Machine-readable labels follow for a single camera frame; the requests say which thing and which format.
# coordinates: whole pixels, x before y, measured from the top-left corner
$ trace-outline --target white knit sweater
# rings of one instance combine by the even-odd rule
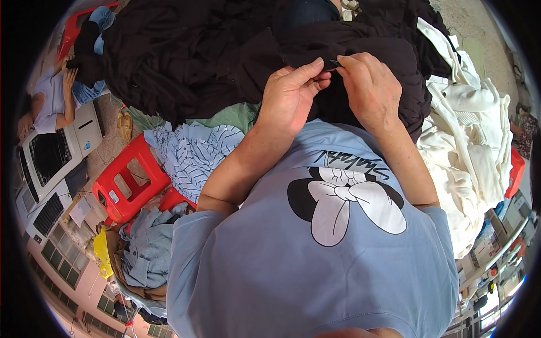
[[[432,111],[417,148],[447,212],[455,259],[472,248],[484,214],[504,199],[511,170],[507,108],[489,78],[480,80],[464,51],[461,63],[445,36],[419,18],[417,28],[452,67],[451,79],[432,76]]]

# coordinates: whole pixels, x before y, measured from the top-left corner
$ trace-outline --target denim jeans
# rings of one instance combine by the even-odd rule
[[[99,6],[92,12],[92,14],[90,14],[88,20],[97,23],[100,33],[103,33],[104,30],[111,27],[113,21],[115,20],[115,16],[116,14],[111,12],[109,8],[105,6]],[[103,54],[103,43],[104,42],[100,34],[96,39],[96,42],[94,43],[94,52],[96,54]],[[104,80],[96,81],[94,83],[94,87],[92,88],[88,88],[81,82],[75,81],[73,83],[73,88],[71,91],[73,93],[73,96],[76,98],[77,103],[80,105],[84,105],[94,100],[95,98],[98,98],[104,87]]]
[[[325,21],[340,21],[340,12],[330,0],[296,0],[284,14],[279,32]]]

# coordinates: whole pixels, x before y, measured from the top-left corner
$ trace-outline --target concrete floor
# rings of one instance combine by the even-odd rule
[[[129,0],[121,0],[119,11]],[[518,102],[518,91],[514,79],[512,65],[505,51],[505,43],[498,28],[480,0],[431,0],[433,7],[441,12],[449,30],[456,30],[462,37],[472,37],[480,41],[484,47],[486,75],[492,80],[498,91],[511,96],[509,111],[512,113]],[[104,95],[95,101],[96,109],[103,117],[105,138],[100,146],[89,155],[88,175],[90,181],[85,190],[91,191],[96,178],[107,164],[126,146],[126,142],[116,129],[117,108],[111,103],[109,95]],[[133,127],[132,138],[140,132]],[[130,166],[135,175],[146,177],[140,167]],[[104,220],[107,215],[93,195],[87,194],[87,200],[95,209],[94,219]]]

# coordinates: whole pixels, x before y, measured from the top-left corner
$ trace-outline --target sticker label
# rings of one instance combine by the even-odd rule
[[[114,191],[109,192],[109,197],[113,200],[115,204],[117,204],[120,200],[118,199],[118,196],[116,196],[116,193]]]

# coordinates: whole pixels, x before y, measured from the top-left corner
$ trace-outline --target yellow bag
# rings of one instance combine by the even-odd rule
[[[113,268],[111,267],[111,259],[107,251],[105,231],[107,230],[102,228],[100,234],[94,237],[94,253],[100,259],[100,275],[107,279],[113,275]]]

